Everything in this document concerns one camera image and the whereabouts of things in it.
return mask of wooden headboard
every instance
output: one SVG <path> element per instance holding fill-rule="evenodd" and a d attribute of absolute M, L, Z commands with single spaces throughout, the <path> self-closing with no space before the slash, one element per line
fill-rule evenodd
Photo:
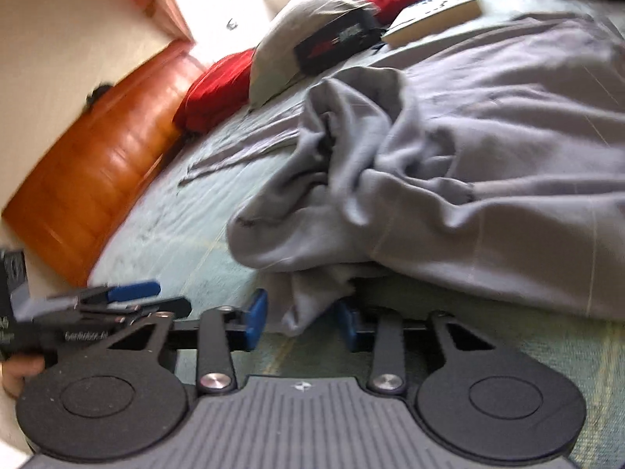
<path fill-rule="evenodd" d="M 172 42 L 82 114 L 2 211 L 24 244 L 83 286 L 104 246 L 182 147 L 172 123 L 204 67 Z"/>

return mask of white wall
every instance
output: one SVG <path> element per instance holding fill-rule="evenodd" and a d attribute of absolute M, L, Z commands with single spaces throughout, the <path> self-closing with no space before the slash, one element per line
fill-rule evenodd
<path fill-rule="evenodd" d="M 129 0 L 0 0 L 0 208 L 80 114 L 101 82 L 117 82 L 170 39 Z M 4 224 L 0 245 L 21 246 Z M 40 296 L 66 287 L 27 252 Z"/>

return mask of black round pad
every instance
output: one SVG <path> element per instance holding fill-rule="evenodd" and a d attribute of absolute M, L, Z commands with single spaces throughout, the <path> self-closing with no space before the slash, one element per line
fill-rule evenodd
<path fill-rule="evenodd" d="M 573 447 L 584 398 L 563 375 L 513 349 L 456 351 L 430 375 L 416 409 L 455 451 L 489 464 L 527 464 Z"/>
<path fill-rule="evenodd" d="M 532 383 L 514 377 L 488 377 L 469 391 L 473 407 L 500 420 L 520 420 L 538 411 L 543 395 Z"/>
<path fill-rule="evenodd" d="M 169 434 L 187 410 L 182 383 L 143 351 L 81 354 L 29 381 L 20 427 L 38 450 L 72 462 L 133 455 Z"/>
<path fill-rule="evenodd" d="M 134 397 L 134 388 L 123 379 L 95 376 L 69 385 L 61 393 L 61 402 L 71 414 L 84 418 L 104 418 L 126 409 Z"/>

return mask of hand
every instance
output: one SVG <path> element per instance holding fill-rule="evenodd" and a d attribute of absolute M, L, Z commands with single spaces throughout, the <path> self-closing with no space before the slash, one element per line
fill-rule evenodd
<path fill-rule="evenodd" d="M 2 385 L 11 397 L 17 398 L 24 389 L 24 378 L 43 372 L 46 363 L 43 356 L 15 354 L 2 363 Z"/>

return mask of gray blanket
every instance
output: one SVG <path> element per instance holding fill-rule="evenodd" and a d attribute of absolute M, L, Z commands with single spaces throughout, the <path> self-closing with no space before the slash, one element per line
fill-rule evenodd
<path fill-rule="evenodd" d="M 526 18 L 324 79 L 230 220 L 233 257 L 265 272 L 287 333 L 385 269 L 625 319 L 624 53 L 590 18 Z"/>

